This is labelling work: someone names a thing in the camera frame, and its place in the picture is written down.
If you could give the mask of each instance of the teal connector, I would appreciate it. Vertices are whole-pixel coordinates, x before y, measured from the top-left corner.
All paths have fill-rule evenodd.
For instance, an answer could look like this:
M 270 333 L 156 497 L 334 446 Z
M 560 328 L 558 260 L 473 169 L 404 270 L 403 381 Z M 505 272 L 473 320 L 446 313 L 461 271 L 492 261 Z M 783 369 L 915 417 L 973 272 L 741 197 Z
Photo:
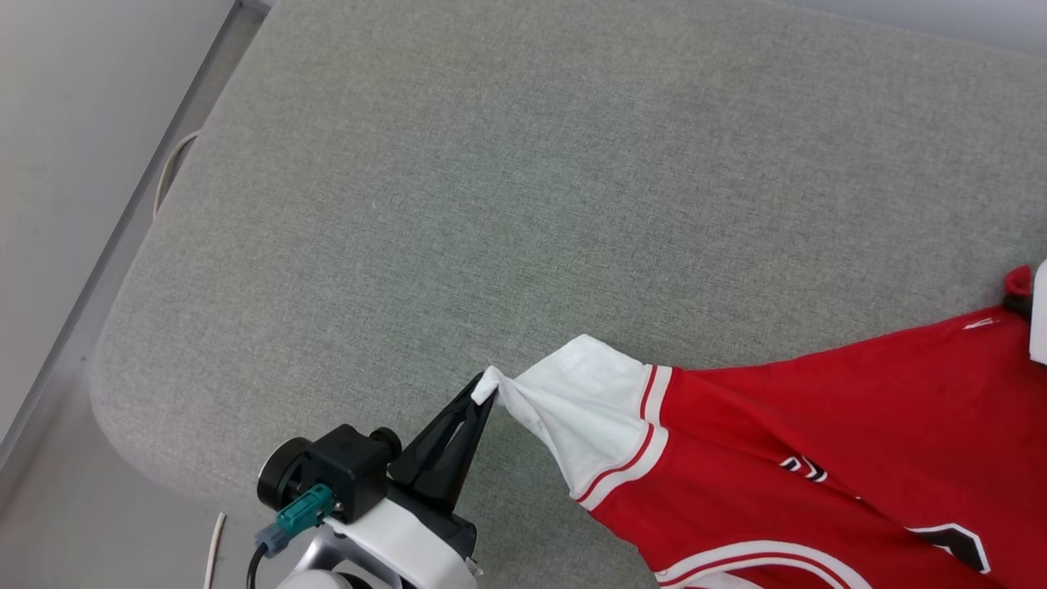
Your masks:
M 276 523 L 291 538 L 324 523 L 334 513 L 334 493 L 325 484 L 314 485 L 276 514 Z

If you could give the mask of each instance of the gray ironing board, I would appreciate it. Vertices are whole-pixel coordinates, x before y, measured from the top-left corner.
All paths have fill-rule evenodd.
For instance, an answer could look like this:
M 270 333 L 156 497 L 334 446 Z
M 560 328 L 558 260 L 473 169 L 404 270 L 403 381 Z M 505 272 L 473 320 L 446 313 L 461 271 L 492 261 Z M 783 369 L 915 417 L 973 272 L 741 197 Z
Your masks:
M 285 0 L 98 348 L 127 460 L 221 508 L 349 423 L 409 439 L 580 334 L 765 363 L 995 303 L 1047 254 L 1047 65 L 755 0 Z M 485 588 L 649 587 L 504 413 Z

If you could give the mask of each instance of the red stripe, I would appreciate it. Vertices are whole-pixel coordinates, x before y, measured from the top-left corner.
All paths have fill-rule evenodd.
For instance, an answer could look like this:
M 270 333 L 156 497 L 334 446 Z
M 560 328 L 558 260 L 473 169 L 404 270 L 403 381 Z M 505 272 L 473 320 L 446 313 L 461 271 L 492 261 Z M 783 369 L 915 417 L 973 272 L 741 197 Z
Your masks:
M 846 581 L 844 581 L 843 579 L 841 579 L 841 576 L 839 574 L 837 574 L 836 572 L 833 572 L 832 570 L 830 570 L 824 564 L 822 564 L 822 563 L 820 563 L 820 562 L 818 562 L 818 561 L 816 561 L 814 559 L 808 559 L 807 557 L 800 557 L 800 556 L 797 556 L 797 554 L 787 554 L 787 553 L 784 553 L 784 552 L 754 552 L 752 554 L 739 554 L 737 557 L 731 557 L 729 559 L 720 559 L 719 561 L 715 561 L 715 562 L 712 562 L 712 563 L 709 563 L 709 564 L 705 564 L 705 565 L 696 567 L 696 568 L 694 568 L 694 569 L 692 569 L 692 570 L 690 570 L 688 572 L 685 572 L 684 574 L 677 576 L 676 579 L 673 579 L 672 581 L 660 581 L 659 585 L 661 585 L 663 587 L 668 587 L 669 585 L 673 585 L 675 583 L 680 583 L 681 581 L 683 581 L 683 580 L 691 576 L 692 574 L 695 574 L 697 572 L 701 572 L 704 570 L 707 570 L 707 569 L 710 569 L 710 568 L 713 568 L 713 567 L 718 567 L 720 565 L 729 565 L 731 563 L 737 563 L 739 561 L 750 561 L 750 560 L 753 560 L 753 559 L 770 559 L 770 558 L 787 559 L 789 561 L 799 561 L 799 562 L 802 562 L 802 563 L 807 563 L 807 564 L 810 564 L 810 565 L 815 565 L 822 572 L 824 572 L 824 573 L 828 574 L 829 576 L 831 576 L 837 583 L 840 584 L 841 587 L 850 587 L 850 585 Z M 788 565 L 759 565 L 759 566 L 788 566 Z
M 647 388 L 644 389 L 644 398 L 640 400 L 640 418 L 646 420 L 647 414 L 647 398 L 651 394 L 651 385 L 654 384 L 654 373 L 658 372 L 658 366 L 651 365 L 650 376 L 647 377 Z
M 644 438 L 644 444 L 640 446 L 640 450 L 637 451 L 637 454 L 636 456 L 632 457 L 632 460 L 629 460 L 628 462 L 622 465 L 617 469 L 611 469 L 609 471 L 604 471 L 603 473 L 601 473 L 600 476 L 593 481 L 593 484 L 589 485 L 588 490 L 586 490 L 585 493 L 578 498 L 578 502 L 581 503 L 582 501 L 585 501 L 585 499 L 588 498 L 589 495 L 593 495 L 593 490 L 595 490 L 596 485 L 599 484 L 599 482 L 602 481 L 604 477 L 606 477 L 607 475 L 610 475 L 611 473 L 625 471 L 631 468 L 633 465 L 636 465 L 640 460 L 640 457 L 644 455 L 644 451 L 647 450 L 647 447 L 650 446 L 652 437 L 654 437 L 654 426 L 648 424 L 647 437 Z

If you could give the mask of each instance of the white cable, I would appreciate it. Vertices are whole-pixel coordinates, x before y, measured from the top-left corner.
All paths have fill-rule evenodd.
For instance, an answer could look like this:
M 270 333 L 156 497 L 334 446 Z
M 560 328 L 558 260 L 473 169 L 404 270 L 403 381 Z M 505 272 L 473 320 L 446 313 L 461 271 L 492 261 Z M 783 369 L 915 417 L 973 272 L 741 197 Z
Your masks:
M 175 164 L 178 162 L 185 145 L 187 145 L 193 139 L 197 138 L 199 134 L 200 131 L 193 131 L 188 135 L 182 137 L 182 139 L 175 145 L 175 149 L 171 151 L 171 155 L 168 156 L 168 160 L 163 163 L 163 169 L 160 172 L 160 181 L 156 184 L 156 198 L 153 200 L 154 219 L 156 218 L 156 212 L 160 209 L 160 203 L 163 202 L 163 197 L 168 196 L 168 189 L 171 187 L 172 175 L 175 172 Z
M 215 522 L 215 534 L 210 537 L 210 552 L 207 553 L 207 568 L 203 569 L 203 589 L 210 589 L 215 576 L 215 561 L 218 560 L 218 539 L 222 536 L 222 526 L 225 525 L 225 514 L 218 515 Z

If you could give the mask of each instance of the robotic arm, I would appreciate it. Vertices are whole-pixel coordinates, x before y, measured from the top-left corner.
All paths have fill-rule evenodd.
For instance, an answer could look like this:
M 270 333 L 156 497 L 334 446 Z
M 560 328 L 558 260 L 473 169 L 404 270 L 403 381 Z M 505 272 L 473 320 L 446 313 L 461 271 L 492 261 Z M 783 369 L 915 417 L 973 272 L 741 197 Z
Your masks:
M 493 406 L 470 398 L 481 377 L 402 452 L 392 430 L 347 425 L 276 449 L 258 482 L 276 522 L 255 537 L 248 588 L 263 556 L 322 526 L 279 589 L 474 589 L 476 528 L 453 512 Z M 333 572 L 343 562 L 366 574 Z

